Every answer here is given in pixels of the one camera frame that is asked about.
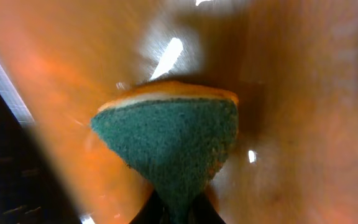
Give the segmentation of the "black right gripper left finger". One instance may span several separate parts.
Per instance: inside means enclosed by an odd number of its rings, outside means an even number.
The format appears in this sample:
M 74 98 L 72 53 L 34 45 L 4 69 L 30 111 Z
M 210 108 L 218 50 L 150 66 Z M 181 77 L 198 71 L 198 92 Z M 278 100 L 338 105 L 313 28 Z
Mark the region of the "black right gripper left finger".
M 163 201 L 154 190 L 148 201 L 129 224 L 166 224 L 167 211 Z

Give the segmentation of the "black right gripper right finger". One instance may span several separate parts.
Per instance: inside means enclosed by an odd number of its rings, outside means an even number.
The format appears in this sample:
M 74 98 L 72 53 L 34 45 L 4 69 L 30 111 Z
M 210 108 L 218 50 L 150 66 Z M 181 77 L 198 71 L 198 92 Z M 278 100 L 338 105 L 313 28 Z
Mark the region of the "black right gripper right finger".
M 193 201 L 193 223 L 195 224 L 226 224 L 215 211 L 205 193 Z

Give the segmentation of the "green and orange sponge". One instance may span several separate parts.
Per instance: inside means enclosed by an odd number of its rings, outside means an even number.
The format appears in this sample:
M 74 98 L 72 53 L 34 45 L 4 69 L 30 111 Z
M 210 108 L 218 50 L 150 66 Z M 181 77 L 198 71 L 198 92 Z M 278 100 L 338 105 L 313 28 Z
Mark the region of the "green and orange sponge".
M 156 82 L 106 103 L 91 129 L 125 164 L 147 179 L 172 223 L 221 170 L 239 129 L 235 93 L 203 85 Z

